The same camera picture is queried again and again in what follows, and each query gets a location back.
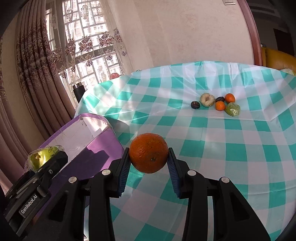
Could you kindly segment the small pear half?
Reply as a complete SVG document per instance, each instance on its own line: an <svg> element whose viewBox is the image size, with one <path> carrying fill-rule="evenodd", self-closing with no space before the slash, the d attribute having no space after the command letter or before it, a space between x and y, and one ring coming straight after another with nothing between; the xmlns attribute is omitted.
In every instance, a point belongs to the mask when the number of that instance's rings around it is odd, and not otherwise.
<svg viewBox="0 0 296 241"><path fill-rule="evenodd" d="M215 96L209 93L203 93L200 96L200 102L204 107L208 108L215 103Z"/></svg>

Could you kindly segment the white wall switch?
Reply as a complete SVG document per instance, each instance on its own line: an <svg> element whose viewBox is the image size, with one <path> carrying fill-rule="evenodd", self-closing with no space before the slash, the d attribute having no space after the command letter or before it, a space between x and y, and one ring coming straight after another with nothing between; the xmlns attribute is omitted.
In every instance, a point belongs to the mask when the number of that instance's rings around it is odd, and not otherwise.
<svg viewBox="0 0 296 241"><path fill-rule="evenodd" d="M222 0L225 6L235 5L234 0Z"/></svg>

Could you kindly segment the brown patterned drape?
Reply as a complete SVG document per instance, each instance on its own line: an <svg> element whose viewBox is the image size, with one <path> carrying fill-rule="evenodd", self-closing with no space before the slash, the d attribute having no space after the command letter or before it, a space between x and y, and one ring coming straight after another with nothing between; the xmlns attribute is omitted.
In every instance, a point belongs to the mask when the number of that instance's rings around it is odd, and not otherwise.
<svg viewBox="0 0 296 241"><path fill-rule="evenodd" d="M63 125L73 119L73 104L58 74L57 62L62 52L50 48L46 27L46 1L28 1L20 10L16 22L13 60L16 62L16 80L20 85L25 109L41 136L47 140ZM28 154L34 150L29 141L37 136L29 132L26 138L17 122L7 92L8 79L1 77L1 183L11 187L24 171Z"/></svg>

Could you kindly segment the green kiwi half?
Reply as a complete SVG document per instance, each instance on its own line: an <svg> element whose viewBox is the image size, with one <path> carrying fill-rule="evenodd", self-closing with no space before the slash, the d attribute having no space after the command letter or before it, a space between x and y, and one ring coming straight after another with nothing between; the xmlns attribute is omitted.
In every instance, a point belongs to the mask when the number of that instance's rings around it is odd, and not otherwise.
<svg viewBox="0 0 296 241"><path fill-rule="evenodd" d="M36 173L41 166L43 166L60 151L64 151L64 148L61 145L39 148L32 151L28 154L24 166L24 172L34 171Z"/></svg>

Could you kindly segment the teal checkered tablecloth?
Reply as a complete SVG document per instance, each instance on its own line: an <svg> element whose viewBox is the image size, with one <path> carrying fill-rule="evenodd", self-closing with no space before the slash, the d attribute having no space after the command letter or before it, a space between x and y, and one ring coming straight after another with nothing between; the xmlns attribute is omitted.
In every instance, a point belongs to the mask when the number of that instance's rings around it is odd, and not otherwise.
<svg viewBox="0 0 296 241"><path fill-rule="evenodd" d="M203 93L233 94L240 115L204 107ZM157 133L191 169L228 177L272 240L295 213L294 75L214 61L161 66L88 89L76 110L83 113L106 117L124 147Z"/></svg>

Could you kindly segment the orange tangerine front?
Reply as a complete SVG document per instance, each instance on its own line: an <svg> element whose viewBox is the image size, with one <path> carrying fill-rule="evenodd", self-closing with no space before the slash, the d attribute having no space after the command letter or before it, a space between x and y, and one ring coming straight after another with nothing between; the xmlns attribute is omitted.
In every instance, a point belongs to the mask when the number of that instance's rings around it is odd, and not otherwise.
<svg viewBox="0 0 296 241"><path fill-rule="evenodd" d="M133 139L129 147L132 165L140 172L152 174L165 166L169 148L165 139L155 133L143 133Z"/></svg>

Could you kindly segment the purple cardboard box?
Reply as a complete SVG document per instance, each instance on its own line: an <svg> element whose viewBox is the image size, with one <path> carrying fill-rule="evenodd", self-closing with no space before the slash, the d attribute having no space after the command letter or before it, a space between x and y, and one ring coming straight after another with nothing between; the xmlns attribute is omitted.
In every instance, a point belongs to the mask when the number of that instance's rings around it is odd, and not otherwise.
<svg viewBox="0 0 296 241"><path fill-rule="evenodd" d="M54 197L68 179L88 179L111 162L122 157L124 148L107 118L83 113L55 132L39 148L62 146L68 155L67 164L53 178L49 191Z"/></svg>

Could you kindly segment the pink round object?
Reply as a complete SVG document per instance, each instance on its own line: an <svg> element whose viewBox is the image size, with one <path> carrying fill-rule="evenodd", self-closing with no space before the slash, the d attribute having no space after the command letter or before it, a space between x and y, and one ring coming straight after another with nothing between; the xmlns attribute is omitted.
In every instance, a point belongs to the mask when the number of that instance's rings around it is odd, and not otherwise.
<svg viewBox="0 0 296 241"><path fill-rule="evenodd" d="M111 73L109 79L112 80L112 79L115 79L115 78L118 78L120 75L118 73Z"/></svg>

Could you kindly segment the orange tangerine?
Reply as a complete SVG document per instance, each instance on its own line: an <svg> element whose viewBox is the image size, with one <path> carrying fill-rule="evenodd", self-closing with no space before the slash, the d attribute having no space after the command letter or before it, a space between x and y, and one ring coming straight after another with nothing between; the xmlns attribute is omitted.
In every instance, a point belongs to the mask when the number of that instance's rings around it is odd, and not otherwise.
<svg viewBox="0 0 296 241"><path fill-rule="evenodd" d="M224 98L227 103L232 103L236 101L235 96L231 93L226 94Z"/></svg>
<svg viewBox="0 0 296 241"><path fill-rule="evenodd" d="M155 133L143 133L133 139L129 147L132 165L140 172L152 174L165 166L169 148L165 139Z"/></svg>
<svg viewBox="0 0 296 241"><path fill-rule="evenodd" d="M224 111L225 108L226 108L226 105L225 105L224 101L217 101L217 102L215 102L215 109L217 111Z"/></svg>

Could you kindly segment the yellow leather sofa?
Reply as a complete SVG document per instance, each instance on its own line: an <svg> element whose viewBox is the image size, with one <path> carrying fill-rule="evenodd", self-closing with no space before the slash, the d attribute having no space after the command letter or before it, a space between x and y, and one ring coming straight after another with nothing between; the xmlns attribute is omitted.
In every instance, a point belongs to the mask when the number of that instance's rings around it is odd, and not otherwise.
<svg viewBox="0 0 296 241"><path fill-rule="evenodd" d="M295 57L267 47L261 48L262 65L295 75Z"/></svg>

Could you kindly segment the orange tangerine back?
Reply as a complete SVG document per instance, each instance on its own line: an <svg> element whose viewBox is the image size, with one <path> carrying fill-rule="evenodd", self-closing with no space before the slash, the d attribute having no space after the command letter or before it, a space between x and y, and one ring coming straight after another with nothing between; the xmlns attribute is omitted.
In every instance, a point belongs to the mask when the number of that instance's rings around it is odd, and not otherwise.
<svg viewBox="0 0 296 241"><path fill-rule="evenodd" d="M224 98L227 103L232 103L236 101L235 96L231 93L226 94Z"/></svg>

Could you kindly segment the red wooden door frame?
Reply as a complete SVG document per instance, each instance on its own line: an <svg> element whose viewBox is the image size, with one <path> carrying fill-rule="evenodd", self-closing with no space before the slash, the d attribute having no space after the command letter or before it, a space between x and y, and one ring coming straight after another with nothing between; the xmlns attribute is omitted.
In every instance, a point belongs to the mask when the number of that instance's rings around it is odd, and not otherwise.
<svg viewBox="0 0 296 241"><path fill-rule="evenodd" d="M246 0L238 0L237 2L247 24L253 50L254 64L262 66L260 38L253 14Z"/></svg>

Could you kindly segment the green fruit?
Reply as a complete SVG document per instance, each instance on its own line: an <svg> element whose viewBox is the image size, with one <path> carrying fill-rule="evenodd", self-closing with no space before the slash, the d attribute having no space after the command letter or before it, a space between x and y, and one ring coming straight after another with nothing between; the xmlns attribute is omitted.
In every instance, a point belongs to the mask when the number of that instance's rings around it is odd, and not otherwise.
<svg viewBox="0 0 296 241"><path fill-rule="evenodd" d="M240 106L235 102L230 102L225 108L225 112L230 116L239 116L240 115Z"/></svg>

